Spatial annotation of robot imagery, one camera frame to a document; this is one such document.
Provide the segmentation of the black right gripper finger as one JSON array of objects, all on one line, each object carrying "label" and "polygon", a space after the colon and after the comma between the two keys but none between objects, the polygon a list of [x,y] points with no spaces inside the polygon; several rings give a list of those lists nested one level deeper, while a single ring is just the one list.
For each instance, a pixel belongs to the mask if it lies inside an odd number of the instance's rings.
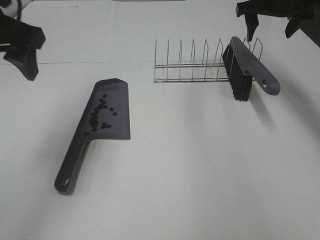
[{"label": "black right gripper finger", "polygon": [[248,42],[251,42],[254,36],[254,33],[259,26],[258,15],[254,13],[247,13],[244,15],[245,23],[247,27],[246,38]]},{"label": "black right gripper finger", "polygon": [[289,16],[288,24],[285,28],[285,36],[289,39],[298,29],[301,28],[302,24],[310,22],[313,20],[314,14],[313,13],[303,13],[303,14],[296,14],[293,16]]}]

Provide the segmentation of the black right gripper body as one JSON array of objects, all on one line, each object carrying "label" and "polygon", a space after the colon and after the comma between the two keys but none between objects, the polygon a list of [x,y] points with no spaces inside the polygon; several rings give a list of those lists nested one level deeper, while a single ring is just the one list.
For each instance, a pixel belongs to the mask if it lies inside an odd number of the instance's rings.
[{"label": "black right gripper body", "polygon": [[309,16],[319,0],[247,0],[236,4],[236,16],[254,14],[272,17]]}]

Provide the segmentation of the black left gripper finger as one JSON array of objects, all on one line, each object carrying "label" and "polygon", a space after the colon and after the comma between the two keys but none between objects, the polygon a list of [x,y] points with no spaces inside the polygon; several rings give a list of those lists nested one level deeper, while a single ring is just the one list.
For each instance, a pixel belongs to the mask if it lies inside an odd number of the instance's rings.
[{"label": "black left gripper finger", "polygon": [[5,53],[3,59],[14,65],[27,80],[35,80],[39,70],[36,49],[33,46],[12,48]]},{"label": "black left gripper finger", "polygon": [[0,10],[0,51],[39,50],[46,41],[41,27],[26,24]]}]

